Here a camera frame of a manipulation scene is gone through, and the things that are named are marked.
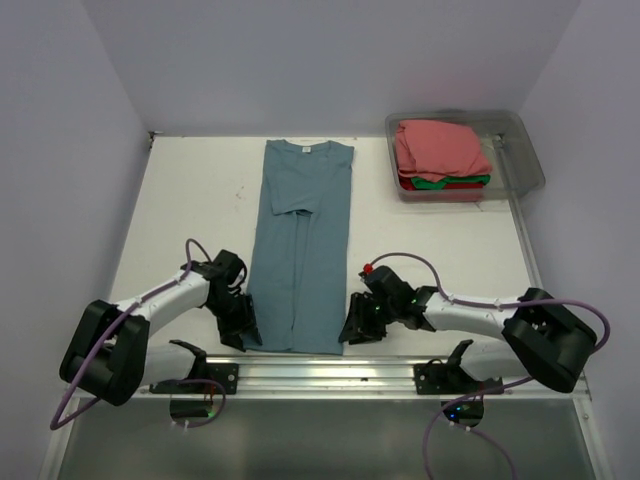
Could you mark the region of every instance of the gray bin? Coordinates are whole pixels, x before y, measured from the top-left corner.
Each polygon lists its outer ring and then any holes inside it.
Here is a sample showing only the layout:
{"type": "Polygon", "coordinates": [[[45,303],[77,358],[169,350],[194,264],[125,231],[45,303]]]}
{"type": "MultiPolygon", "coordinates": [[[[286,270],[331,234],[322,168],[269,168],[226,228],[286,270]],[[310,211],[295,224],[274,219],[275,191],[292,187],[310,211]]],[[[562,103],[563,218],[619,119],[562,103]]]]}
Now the gray bin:
{"type": "Polygon", "coordinates": [[[408,202],[477,202],[523,197],[545,183],[540,162],[520,117],[506,110],[440,111],[393,114],[386,119],[393,179],[400,198],[408,202]],[[396,129],[402,120],[428,119],[467,125],[480,138],[494,167],[491,181],[482,189],[405,190],[400,186],[396,160],[396,129]]]}

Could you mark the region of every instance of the green cloth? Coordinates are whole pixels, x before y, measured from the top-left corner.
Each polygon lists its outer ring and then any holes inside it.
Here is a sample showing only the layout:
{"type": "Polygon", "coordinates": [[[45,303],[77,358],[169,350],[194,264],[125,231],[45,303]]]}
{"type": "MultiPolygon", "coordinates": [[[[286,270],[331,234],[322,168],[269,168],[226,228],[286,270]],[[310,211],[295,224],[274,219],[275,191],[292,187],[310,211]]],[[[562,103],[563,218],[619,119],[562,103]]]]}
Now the green cloth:
{"type": "Polygon", "coordinates": [[[444,177],[439,182],[430,182],[420,177],[413,177],[411,183],[418,190],[442,190],[447,183],[482,183],[486,185],[491,175],[475,175],[471,177],[444,177]]]}

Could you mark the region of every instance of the plastic bin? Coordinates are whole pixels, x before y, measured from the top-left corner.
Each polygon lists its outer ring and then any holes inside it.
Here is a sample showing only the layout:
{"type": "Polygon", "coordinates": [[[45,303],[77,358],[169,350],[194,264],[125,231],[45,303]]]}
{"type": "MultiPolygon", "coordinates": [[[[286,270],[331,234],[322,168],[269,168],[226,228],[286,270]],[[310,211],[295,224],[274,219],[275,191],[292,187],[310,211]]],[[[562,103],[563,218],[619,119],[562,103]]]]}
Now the plastic bin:
{"type": "Polygon", "coordinates": [[[477,202],[523,197],[545,184],[540,162],[520,117],[506,110],[439,111],[389,115],[387,141],[393,179],[400,198],[408,202],[477,202]],[[405,190],[400,186],[396,160],[396,129],[402,120],[428,119],[467,125],[475,131],[493,165],[491,181],[470,190],[405,190]]]}

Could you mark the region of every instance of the pink cloth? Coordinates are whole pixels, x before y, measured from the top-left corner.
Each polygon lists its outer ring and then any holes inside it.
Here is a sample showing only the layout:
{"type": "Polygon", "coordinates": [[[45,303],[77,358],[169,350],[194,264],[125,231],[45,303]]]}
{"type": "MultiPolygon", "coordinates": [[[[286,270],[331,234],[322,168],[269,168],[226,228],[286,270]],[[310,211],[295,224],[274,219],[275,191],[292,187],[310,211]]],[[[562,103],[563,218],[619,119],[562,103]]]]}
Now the pink cloth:
{"type": "Polygon", "coordinates": [[[488,175],[491,164],[471,127],[435,120],[404,120],[396,130],[398,175],[439,182],[488,175]]]}

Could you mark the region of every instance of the robotic arm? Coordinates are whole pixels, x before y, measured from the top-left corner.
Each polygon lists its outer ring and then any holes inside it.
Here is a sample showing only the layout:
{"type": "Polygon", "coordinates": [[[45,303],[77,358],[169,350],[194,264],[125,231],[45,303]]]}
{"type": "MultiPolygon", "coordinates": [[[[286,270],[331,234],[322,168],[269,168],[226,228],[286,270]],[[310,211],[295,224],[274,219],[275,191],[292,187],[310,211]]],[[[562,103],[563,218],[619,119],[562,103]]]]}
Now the robotic arm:
{"type": "Polygon", "coordinates": [[[239,283],[234,285],[242,272],[246,276],[244,262],[222,250],[212,261],[190,261],[172,281],[139,297],[90,303],[62,360],[60,377],[72,383],[84,366],[78,386],[116,406],[129,400],[141,385],[207,378],[203,350],[179,340],[151,348],[147,343],[176,317],[202,307],[216,316],[222,344],[244,351],[240,335],[245,333],[262,343],[251,296],[241,293],[239,283]],[[125,313],[113,334],[89,359],[98,340],[125,313]]]}
{"type": "Polygon", "coordinates": [[[466,393],[496,377],[531,376],[569,393],[596,347],[596,334],[547,292],[529,288],[521,297],[481,299],[444,295],[441,287],[413,289],[387,266],[365,266],[369,292],[354,293],[340,341],[380,341],[386,325],[412,330],[460,330],[491,337],[461,342],[446,363],[432,363],[429,383],[466,393]]]}

